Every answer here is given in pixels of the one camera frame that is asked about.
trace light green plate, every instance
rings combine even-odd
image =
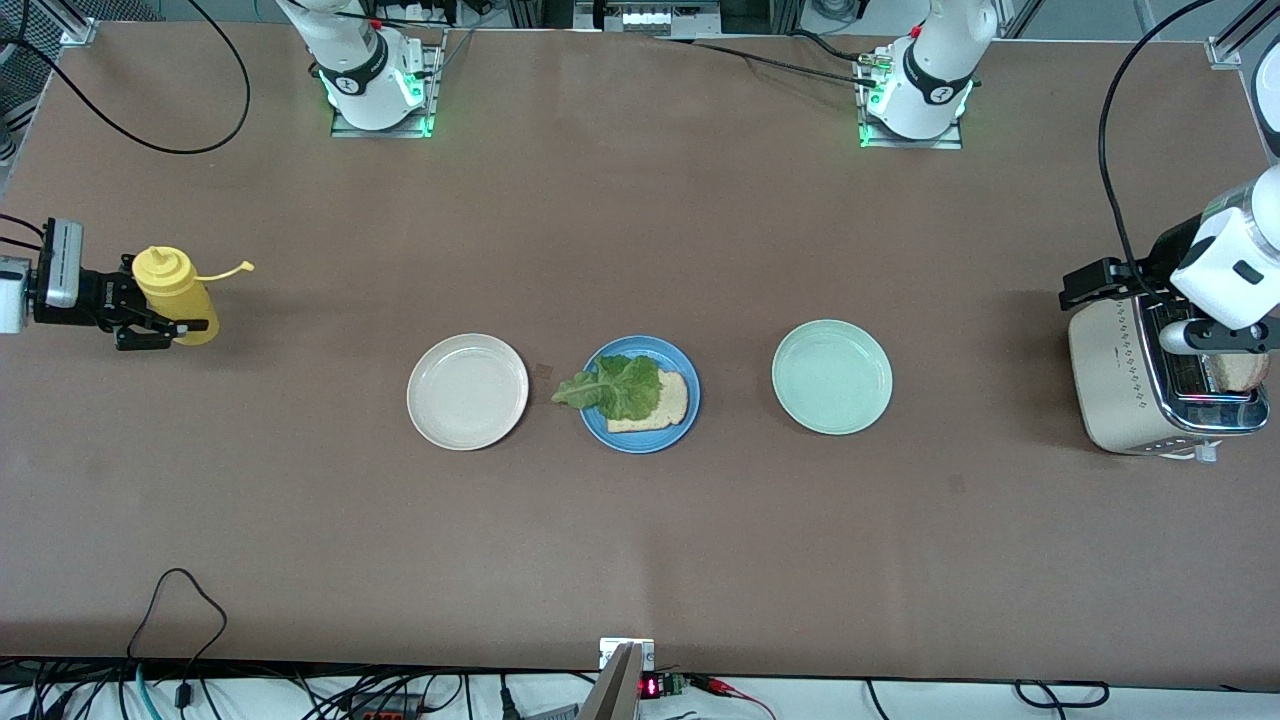
[[[773,354],[773,392],[801,425],[846,436],[888,407],[893,372],[867,331],[844,320],[813,320],[787,333]]]

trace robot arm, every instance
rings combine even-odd
[[[902,137],[938,137],[964,110],[996,28],[992,0],[932,0],[916,29],[878,50],[891,65],[867,111]]]
[[[307,44],[329,104],[365,131],[394,127],[425,101],[422,41],[364,18],[357,0],[276,0]]]
[[[1253,78],[1262,136],[1280,149],[1280,51],[1272,41]],[[1165,232],[1138,263],[1106,258],[1062,278],[1064,310],[1155,291],[1194,315],[1165,327],[1161,347],[1174,355],[1280,350],[1280,167],[1224,192],[1199,215]]]
[[[83,234],[79,223],[51,218],[35,269],[26,258],[0,255],[0,334],[19,333],[33,319],[97,327],[115,336],[116,350],[163,350],[209,329],[209,320],[170,320],[151,310],[133,279],[132,255],[122,255],[114,273],[81,268]]]

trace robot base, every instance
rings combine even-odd
[[[421,97],[422,104],[394,126],[371,131],[357,128],[347,122],[338,111],[330,95],[329,106],[333,108],[333,120],[329,126],[329,135],[332,137],[431,137],[435,131],[435,108],[440,99],[440,67],[444,61],[444,49],[439,45],[422,45],[417,38],[408,38],[408,50],[406,72],[401,74],[402,91],[415,100]],[[422,78],[419,79],[417,74],[421,74]]]
[[[892,46],[877,47],[876,54],[879,56],[890,56]],[[852,63],[854,76],[865,77],[874,79],[876,82],[883,85],[887,79],[888,73],[884,68],[865,68],[860,63]],[[925,150],[960,150],[963,147],[963,138],[960,136],[960,118],[964,115],[964,99],[960,100],[960,108],[956,111],[956,117],[951,120],[951,126],[940,136],[931,137],[925,140],[914,140],[910,137],[904,137],[896,132],[888,129],[888,126],[874,114],[868,110],[869,105],[878,104],[881,101],[879,88],[856,86],[854,90],[854,101],[858,105],[858,145],[861,147],[919,147]]]

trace yellow bottle cap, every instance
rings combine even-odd
[[[133,278],[147,295],[182,295],[196,282],[196,266],[177,247],[151,246],[133,258]]]

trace lettuce leaf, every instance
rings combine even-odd
[[[653,357],[602,356],[595,368],[562,382],[552,402],[595,407],[609,420],[644,420],[658,409],[662,380]]]

